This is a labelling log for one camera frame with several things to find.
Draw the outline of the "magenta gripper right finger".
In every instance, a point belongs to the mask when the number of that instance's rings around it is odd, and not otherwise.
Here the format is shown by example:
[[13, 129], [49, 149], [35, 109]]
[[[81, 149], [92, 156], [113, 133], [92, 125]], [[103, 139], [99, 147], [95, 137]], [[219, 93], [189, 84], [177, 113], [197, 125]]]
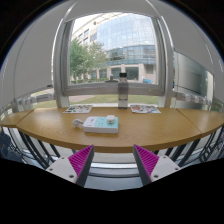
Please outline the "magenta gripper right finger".
[[143, 185], [148, 185], [180, 170], [180, 167], [168, 156], [157, 156], [138, 145], [133, 146], [133, 155]]

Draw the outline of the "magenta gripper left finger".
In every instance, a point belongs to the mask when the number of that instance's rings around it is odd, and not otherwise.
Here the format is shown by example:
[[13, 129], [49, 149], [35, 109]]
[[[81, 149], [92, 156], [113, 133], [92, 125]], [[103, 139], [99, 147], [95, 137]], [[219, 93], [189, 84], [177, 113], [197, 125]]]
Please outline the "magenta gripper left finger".
[[90, 145], [69, 157], [61, 156], [47, 171], [83, 187], [94, 157], [94, 146]]

